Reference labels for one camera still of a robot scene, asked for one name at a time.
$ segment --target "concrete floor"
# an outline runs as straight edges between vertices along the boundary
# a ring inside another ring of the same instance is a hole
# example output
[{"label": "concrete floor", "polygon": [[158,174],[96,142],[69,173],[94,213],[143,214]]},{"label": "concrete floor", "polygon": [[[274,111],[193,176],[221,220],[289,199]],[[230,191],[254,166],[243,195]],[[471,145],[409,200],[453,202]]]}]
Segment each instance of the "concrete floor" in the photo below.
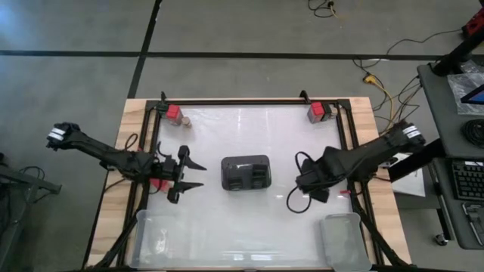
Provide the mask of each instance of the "concrete floor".
[{"label": "concrete floor", "polygon": [[[150,50],[383,54],[399,39],[459,29],[479,9],[477,1],[452,0],[341,0],[336,5],[342,20],[314,18],[303,0],[165,0]],[[3,1],[0,52],[139,51],[153,6],[154,0]],[[424,45],[401,44],[392,53],[444,54],[459,42],[454,33]],[[0,150],[12,167],[41,166],[48,180],[63,185],[59,196],[35,205],[16,269],[80,267],[106,173],[80,152],[47,150],[45,137],[55,122],[71,121],[113,143],[136,62],[135,57],[0,57]],[[371,72],[398,94],[422,63],[382,61]],[[364,75],[350,60],[148,58],[136,97],[159,97],[160,91],[170,97],[294,97],[305,89],[311,96],[368,96],[376,105],[383,95],[361,82]],[[414,102],[421,107],[409,120],[431,141],[437,133],[428,125],[433,122],[424,93]],[[388,112],[387,104],[377,114],[387,117]],[[382,119],[377,124],[379,129],[386,125]],[[483,252],[464,251],[456,242],[433,245],[430,238],[439,227],[432,212],[404,210],[402,221],[415,264],[484,267]]]}]

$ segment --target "computer monitor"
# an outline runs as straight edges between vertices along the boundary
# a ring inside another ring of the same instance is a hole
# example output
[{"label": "computer monitor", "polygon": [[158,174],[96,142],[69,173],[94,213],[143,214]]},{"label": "computer monitor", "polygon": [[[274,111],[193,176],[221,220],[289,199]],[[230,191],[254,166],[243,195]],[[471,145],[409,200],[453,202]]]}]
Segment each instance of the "computer monitor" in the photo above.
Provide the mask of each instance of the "computer monitor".
[{"label": "computer monitor", "polygon": [[461,103],[484,105],[484,85],[481,85],[469,94],[466,94],[461,98]]}]

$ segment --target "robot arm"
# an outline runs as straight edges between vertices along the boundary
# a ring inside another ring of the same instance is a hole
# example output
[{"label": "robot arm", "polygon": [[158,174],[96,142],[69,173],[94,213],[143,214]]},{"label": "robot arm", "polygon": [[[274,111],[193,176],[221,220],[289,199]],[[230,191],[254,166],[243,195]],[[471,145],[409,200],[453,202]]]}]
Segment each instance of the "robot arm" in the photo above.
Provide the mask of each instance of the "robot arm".
[{"label": "robot arm", "polygon": [[326,147],[316,161],[308,158],[302,164],[302,173],[296,184],[312,199],[326,202],[329,187],[345,178],[369,182],[378,165],[397,153],[416,152],[424,147],[425,139],[413,124],[402,121],[386,134],[353,150]]},{"label": "robot arm", "polygon": [[168,200],[177,203],[179,194],[191,188],[202,186],[200,183],[184,182],[183,168],[206,170],[203,166],[192,162],[190,150],[181,146],[178,151],[179,163],[171,156],[165,156],[160,162],[154,154],[144,151],[117,150],[83,133],[77,124],[63,122],[55,124],[47,136],[47,147],[53,150],[77,149],[100,160],[101,166],[114,167],[124,178],[134,182],[172,181],[173,186],[168,191]]}]

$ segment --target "wooden table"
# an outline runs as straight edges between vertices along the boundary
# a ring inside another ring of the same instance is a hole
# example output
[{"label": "wooden table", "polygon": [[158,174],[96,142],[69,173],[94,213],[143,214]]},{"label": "wooden table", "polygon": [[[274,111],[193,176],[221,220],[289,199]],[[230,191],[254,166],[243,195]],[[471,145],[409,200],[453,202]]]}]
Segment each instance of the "wooden table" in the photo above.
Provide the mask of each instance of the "wooden table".
[{"label": "wooden table", "polygon": [[[368,97],[342,97],[350,99],[352,106],[353,119],[355,122],[356,133],[358,135],[358,142],[360,144],[367,143],[378,137],[377,126],[374,120],[371,103]],[[316,100],[335,99],[335,97],[316,97]],[[274,100],[295,100],[294,98],[277,98]],[[139,133],[144,116],[145,99],[129,99],[126,101],[124,108],[123,119],[119,127],[118,137],[116,139],[116,148],[124,148],[124,144],[133,132]],[[151,119],[146,147],[150,146],[151,132],[154,129],[154,118]],[[380,171],[379,177],[388,178],[386,171]],[[118,181],[121,176],[118,172],[111,172],[107,177],[106,186]],[[112,187],[104,194],[101,203],[101,210],[99,211],[98,220],[95,228],[95,235],[92,241],[92,247],[88,257],[87,265],[96,264],[102,259],[104,254],[113,245],[116,238],[121,233],[123,228],[126,203],[129,195],[129,182],[124,182]],[[407,242],[402,229],[400,221],[399,210],[397,209],[395,197],[392,191],[392,185],[388,181],[381,181],[374,179],[368,184],[368,189],[371,195],[372,206],[374,210],[377,227],[383,238],[395,250],[399,257],[411,263],[410,255],[408,253]],[[365,243],[368,248],[368,254],[372,262],[375,262],[373,246],[370,234],[365,229]],[[134,235],[132,235],[129,245],[132,244]]]}]

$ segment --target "keyboard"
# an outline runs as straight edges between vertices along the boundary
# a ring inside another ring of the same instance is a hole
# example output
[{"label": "keyboard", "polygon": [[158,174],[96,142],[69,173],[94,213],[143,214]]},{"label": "keyboard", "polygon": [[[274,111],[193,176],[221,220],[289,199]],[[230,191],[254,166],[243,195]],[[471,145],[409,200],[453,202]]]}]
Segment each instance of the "keyboard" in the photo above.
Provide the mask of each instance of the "keyboard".
[{"label": "keyboard", "polygon": [[462,200],[484,201],[484,167],[452,162],[455,198]]}]

